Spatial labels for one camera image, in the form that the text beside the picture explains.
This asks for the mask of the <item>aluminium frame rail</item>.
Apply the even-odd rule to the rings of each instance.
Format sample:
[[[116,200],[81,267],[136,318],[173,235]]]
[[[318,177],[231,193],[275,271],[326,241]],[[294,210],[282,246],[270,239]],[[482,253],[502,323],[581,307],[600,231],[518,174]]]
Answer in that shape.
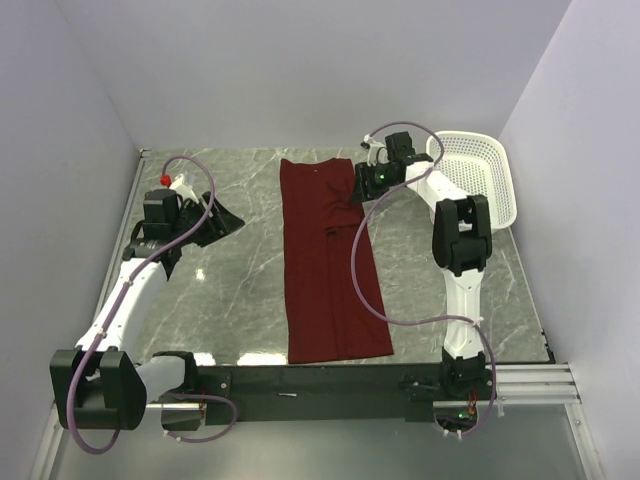
[[[390,351],[390,321],[366,297],[378,290],[371,254],[360,254],[364,202],[407,182],[406,168],[436,159],[409,152],[385,165],[334,158],[286,162],[285,299],[302,338],[280,366],[201,365],[193,353],[163,351],[135,365],[128,351],[184,247],[207,247],[243,226],[214,189],[196,194],[184,175],[163,173],[143,200],[143,216],[122,253],[112,292],[75,347],[50,363],[60,425],[85,430],[136,429],[152,406],[187,406],[223,432],[240,422],[374,420],[431,422],[445,435],[476,431],[504,404],[575,404],[567,367],[498,364],[480,326],[480,287],[492,253],[489,200],[453,186],[431,188],[433,254],[442,268],[448,326],[438,363],[344,365],[347,353]]]

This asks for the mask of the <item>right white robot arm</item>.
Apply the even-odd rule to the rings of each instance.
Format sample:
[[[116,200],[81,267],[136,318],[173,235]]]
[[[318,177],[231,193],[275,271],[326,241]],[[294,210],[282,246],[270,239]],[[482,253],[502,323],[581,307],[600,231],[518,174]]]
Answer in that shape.
[[[472,195],[436,169],[444,159],[418,153],[406,131],[380,143],[371,136],[361,145],[385,152],[355,165],[351,202],[379,201],[396,189],[413,187],[434,214],[431,249],[446,289],[447,322],[439,387],[452,399],[465,398],[487,381],[484,345],[479,331],[480,290],[492,254],[490,208],[484,195]]]

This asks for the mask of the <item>dark red t-shirt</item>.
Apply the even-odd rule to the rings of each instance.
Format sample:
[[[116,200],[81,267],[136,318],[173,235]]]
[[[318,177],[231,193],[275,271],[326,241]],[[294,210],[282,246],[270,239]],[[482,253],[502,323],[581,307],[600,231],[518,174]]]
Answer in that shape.
[[[390,356],[388,325],[350,160],[280,163],[288,361]]]

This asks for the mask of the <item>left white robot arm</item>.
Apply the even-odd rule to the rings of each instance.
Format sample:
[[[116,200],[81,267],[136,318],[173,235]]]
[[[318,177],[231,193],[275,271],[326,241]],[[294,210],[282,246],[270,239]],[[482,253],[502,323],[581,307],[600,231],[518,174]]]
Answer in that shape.
[[[244,222],[210,193],[185,187],[146,193],[143,218],[122,251],[119,277],[91,327],[72,349],[56,351],[50,375],[66,429],[133,430],[146,406],[171,395],[193,399],[201,381],[193,353],[166,351],[136,367],[128,353],[184,247],[204,248]]]

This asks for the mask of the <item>white perforated plastic basket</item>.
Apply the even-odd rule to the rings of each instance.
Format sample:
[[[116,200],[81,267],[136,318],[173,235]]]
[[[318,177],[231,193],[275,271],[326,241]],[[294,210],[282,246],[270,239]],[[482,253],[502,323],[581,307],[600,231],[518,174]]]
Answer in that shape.
[[[517,218],[517,203],[504,146],[482,133],[441,130],[444,146],[439,170],[458,188],[484,195],[489,203],[491,228],[509,228]]]

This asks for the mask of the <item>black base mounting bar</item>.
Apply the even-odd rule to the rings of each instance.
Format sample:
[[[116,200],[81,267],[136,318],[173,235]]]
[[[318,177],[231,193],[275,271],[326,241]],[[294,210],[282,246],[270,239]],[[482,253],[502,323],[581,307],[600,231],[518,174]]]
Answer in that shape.
[[[437,402],[488,400],[495,386],[487,366],[470,373],[444,364],[327,366],[199,366],[192,387],[165,402],[201,403],[206,426],[239,422],[403,419],[433,422]]]

